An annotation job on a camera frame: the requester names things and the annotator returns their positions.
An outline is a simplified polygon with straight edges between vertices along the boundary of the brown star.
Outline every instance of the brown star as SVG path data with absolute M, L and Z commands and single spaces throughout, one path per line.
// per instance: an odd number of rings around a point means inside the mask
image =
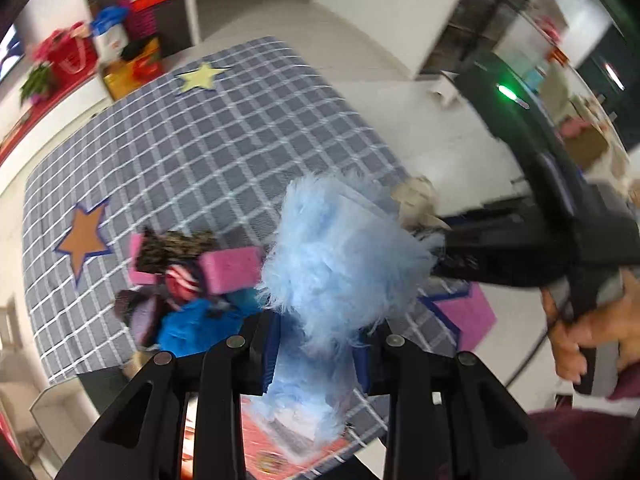
M 80 280 L 82 266 L 87 258 L 111 253 L 98 230 L 108 200 L 108 198 L 103 200 L 89 212 L 80 203 L 77 203 L 74 208 L 71 229 L 54 249 L 58 253 L 68 254 L 71 257 L 71 269 L 76 278 L 76 285 Z

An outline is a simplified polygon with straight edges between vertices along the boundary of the white floor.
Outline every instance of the white floor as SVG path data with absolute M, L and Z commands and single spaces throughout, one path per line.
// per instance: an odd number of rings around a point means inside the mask
M 517 167 L 473 110 L 464 104 L 442 110 L 437 98 L 428 93 L 427 82 L 407 81 L 383 51 L 336 16 L 309 0 L 197 2 L 204 42 L 167 60 L 169 68 L 253 38 L 276 36 L 287 41 L 345 96 L 409 171 L 431 179 L 440 196 L 441 214 L 513 193 L 511 179 L 517 176 Z M 65 130 L 36 158 L 72 133 Z M 0 210 L 21 210 L 28 171 L 25 168 L 0 196 Z M 0 274 L 0 301 L 16 298 L 24 336 L 30 327 L 20 270 L 20 215 L 15 217 L 0 218 L 0 240 L 6 255 Z M 498 378 L 506 380 L 544 327 L 539 295 L 537 291 L 494 286 L 486 286 L 484 291 L 498 323 L 478 348 L 478 355 Z M 41 378 L 33 342 L 25 346 L 32 374 Z M 550 351 L 545 348 L 514 385 L 513 393 L 526 410 L 534 410 L 549 404 L 558 384 Z

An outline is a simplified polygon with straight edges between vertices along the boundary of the checkered tablecloth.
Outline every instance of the checkered tablecloth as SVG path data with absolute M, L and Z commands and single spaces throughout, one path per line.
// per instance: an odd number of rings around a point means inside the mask
M 215 89 L 179 92 L 175 76 L 202 61 L 229 67 Z M 392 186 L 405 172 L 343 97 L 275 38 L 223 50 L 166 74 L 96 115 L 28 177 L 23 221 L 26 303 L 42 365 L 55 383 L 126 361 L 134 344 L 111 313 L 128 288 L 129 235 L 210 228 L 223 248 L 264 244 L 287 183 L 348 170 Z M 113 253 L 84 265 L 74 284 L 54 247 L 72 208 L 110 198 L 100 232 Z M 401 320 L 424 348 L 452 354 L 444 326 L 419 304 Z M 354 393 L 355 445 L 385 429 L 386 399 Z

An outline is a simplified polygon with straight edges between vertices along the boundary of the black cable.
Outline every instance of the black cable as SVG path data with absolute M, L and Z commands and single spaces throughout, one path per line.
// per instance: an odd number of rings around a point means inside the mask
M 529 366 L 530 362 L 533 360 L 533 358 L 536 356 L 536 354 L 540 350 L 540 347 L 545 343 L 546 338 L 548 337 L 549 333 L 553 330 L 553 327 L 555 327 L 556 323 L 558 323 L 558 321 L 560 321 L 563 318 L 564 311 L 566 310 L 566 306 L 568 305 L 568 303 L 569 303 L 569 297 L 567 296 L 566 299 L 562 302 L 562 305 L 560 306 L 560 308 L 558 309 L 558 317 L 556 317 L 551 323 L 547 325 L 546 330 L 540 335 L 540 338 L 538 339 L 536 344 L 533 345 L 533 348 L 529 351 L 529 354 L 523 359 L 523 361 L 520 363 L 520 366 L 518 366 L 516 371 L 509 378 L 509 380 L 506 383 L 504 383 L 505 388 L 507 389 L 510 388 L 511 385 L 522 375 L 523 371 L 526 370 L 526 368 Z

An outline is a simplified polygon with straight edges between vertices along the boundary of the green led indicator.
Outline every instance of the green led indicator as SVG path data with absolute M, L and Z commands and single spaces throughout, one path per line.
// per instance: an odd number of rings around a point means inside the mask
M 518 96 L 514 94 L 513 91 L 508 89 L 506 86 L 498 85 L 498 90 L 500 91 L 501 94 L 506 95 L 512 101 L 518 100 Z

